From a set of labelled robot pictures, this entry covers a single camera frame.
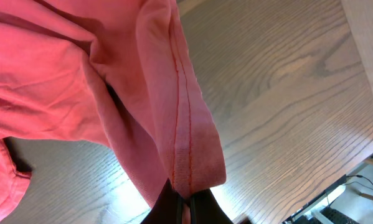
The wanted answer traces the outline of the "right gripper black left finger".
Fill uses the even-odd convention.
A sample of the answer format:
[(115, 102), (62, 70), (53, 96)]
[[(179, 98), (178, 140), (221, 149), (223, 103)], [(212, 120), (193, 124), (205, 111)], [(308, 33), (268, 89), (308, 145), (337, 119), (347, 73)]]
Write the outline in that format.
[(181, 224), (183, 199), (173, 189), (168, 179), (154, 204), (141, 224)]

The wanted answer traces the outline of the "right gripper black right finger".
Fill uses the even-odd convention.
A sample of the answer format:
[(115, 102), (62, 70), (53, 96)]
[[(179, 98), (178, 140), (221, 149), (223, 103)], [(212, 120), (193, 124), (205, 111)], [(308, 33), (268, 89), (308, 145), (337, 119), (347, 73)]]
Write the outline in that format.
[(193, 194), (189, 202), (192, 224), (233, 224), (210, 189)]

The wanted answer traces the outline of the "red t-shirt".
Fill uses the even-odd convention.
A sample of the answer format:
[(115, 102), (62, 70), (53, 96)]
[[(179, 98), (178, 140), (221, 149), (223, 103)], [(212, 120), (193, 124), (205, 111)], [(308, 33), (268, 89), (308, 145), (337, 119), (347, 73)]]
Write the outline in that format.
[(226, 180), (176, 1), (0, 0), (0, 221), (31, 182), (8, 137), (109, 147), (150, 206)]

